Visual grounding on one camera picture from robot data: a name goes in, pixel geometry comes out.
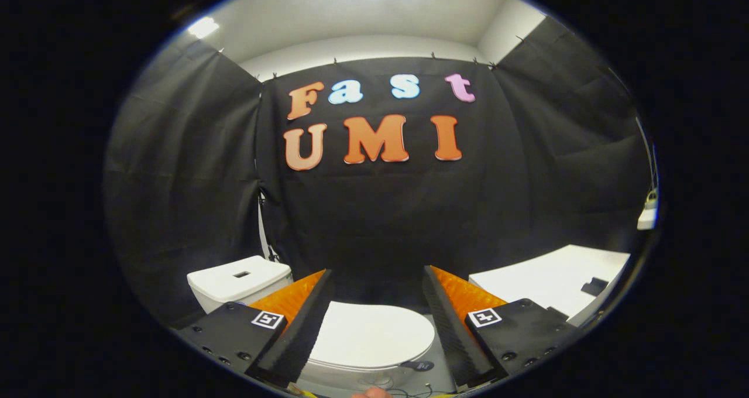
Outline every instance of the pink letter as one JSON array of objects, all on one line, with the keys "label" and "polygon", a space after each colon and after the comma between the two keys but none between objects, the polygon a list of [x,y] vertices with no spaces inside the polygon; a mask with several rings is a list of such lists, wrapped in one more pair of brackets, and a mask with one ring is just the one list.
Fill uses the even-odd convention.
[{"label": "pink letter", "polygon": [[455,96],[460,101],[473,102],[476,100],[475,95],[468,94],[468,92],[466,92],[466,86],[470,86],[470,81],[464,80],[457,73],[455,73],[455,75],[447,76],[445,80],[449,81],[449,83],[452,85],[452,93],[455,94]]}]

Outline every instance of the finger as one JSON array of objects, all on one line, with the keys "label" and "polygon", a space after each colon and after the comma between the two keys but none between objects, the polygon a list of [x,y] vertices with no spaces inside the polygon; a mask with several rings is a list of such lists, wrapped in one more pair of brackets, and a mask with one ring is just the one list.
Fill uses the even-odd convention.
[{"label": "finger", "polygon": [[370,387],[364,392],[367,398],[393,398],[386,390],[379,387]]}]

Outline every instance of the ceiling light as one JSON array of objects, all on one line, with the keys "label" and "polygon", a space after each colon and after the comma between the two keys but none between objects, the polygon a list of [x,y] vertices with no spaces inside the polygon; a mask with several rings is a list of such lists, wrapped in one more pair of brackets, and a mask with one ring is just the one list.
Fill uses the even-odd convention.
[{"label": "ceiling light", "polygon": [[187,28],[187,32],[192,33],[192,35],[195,35],[198,37],[198,39],[200,39],[204,38],[204,36],[206,35],[209,35],[209,33],[214,32],[218,28],[219,25],[214,22],[214,19],[206,16]]}]

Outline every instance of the black curtain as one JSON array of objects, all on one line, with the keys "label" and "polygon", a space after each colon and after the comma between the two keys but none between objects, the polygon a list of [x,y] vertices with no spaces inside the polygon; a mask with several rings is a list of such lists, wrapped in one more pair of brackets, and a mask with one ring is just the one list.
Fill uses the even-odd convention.
[{"label": "black curtain", "polygon": [[529,168],[527,257],[569,243],[637,251],[650,164],[635,104],[604,59],[546,18],[493,73]]},{"label": "black curtain", "polygon": [[[444,77],[470,80],[460,102]],[[420,94],[397,99],[390,76],[413,74]],[[361,83],[363,99],[334,105],[330,87]],[[289,121],[289,93],[322,81],[311,112]],[[346,118],[377,129],[401,114],[405,163],[347,165]],[[463,158],[436,160],[431,115],[457,118]],[[336,299],[426,311],[420,270],[463,278],[573,243],[635,252],[637,218],[650,185],[634,103],[596,52],[546,19],[494,70],[470,62],[375,59],[330,64],[276,78],[260,105],[257,168],[268,201],[270,243],[295,276],[335,272]],[[317,167],[286,165],[283,133],[326,123]]]},{"label": "black curtain", "polygon": [[110,237],[133,291],[161,323],[202,314],[187,273],[262,254],[254,147],[262,84],[179,36],[121,105],[105,156]]},{"label": "black curtain", "polygon": [[[412,74],[420,93],[398,99],[393,75]],[[459,74],[475,101],[463,102],[445,78]],[[334,105],[338,81],[356,80],[363,98]],[[308,115],[289,121],[292,90],[321,81]],[[364,117],[376,131],[386,115],[403,115],[408,161],[347,164],[343,121]],[[458,121],[462,158],[442,161],[433,115]],[[286,163],[283,133],[303,129],[300,156],[311,151],[307,128],[325,123],[323,156],[308,171]],[[270,244],[298,278],[329,267],[337,300],[394,304],[426,312],[423,265],[467,277],[498,267],[530,235],[530,185],[513,113],[489,68],[439,59],[374,59],[330,64],[268,81],[257,126],[257,170]]]},{"label": "black curtain", "polygon": [[[419,78],[417,97],[393,96],[398,74]],[[475,101],[453,94],[453,74],[470,81]],[[332,104],[344,80],[358,81],[363,98]],[[325,88],[311,112],[289,121],[289,93],[317,81]],[[408,161],[346,164],[343,121],[364,117],[376,130],[391,114],[406,118]],[[458,121],[460,160],[434,156],[433,115]],[[569,243],[636,251],[650,171],[635,115],[604,60],[552,19],[494,69],[356,60],[265,84],[183,36],[143,70],[115,121],[109,230],[134,292],[175,328],[202,314],[187,273],[262,253],[260,189],[269,244],[295,279],[331,268],[337,300],[426,312],[423,265],[466,278]],[[294,171],[283,134],[303,129],[308,156],[316,123],[327,125],[322,159]]]}]

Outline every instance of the toilet lid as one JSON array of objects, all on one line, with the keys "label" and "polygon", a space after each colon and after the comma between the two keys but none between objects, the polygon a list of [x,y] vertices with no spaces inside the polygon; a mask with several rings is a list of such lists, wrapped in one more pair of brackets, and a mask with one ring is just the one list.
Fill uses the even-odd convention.
[{"label": "toilet lid", "polygon": [[330,302],[310,361],[376,369],[419,358],[434,341],[434,326],[403,307]]}]

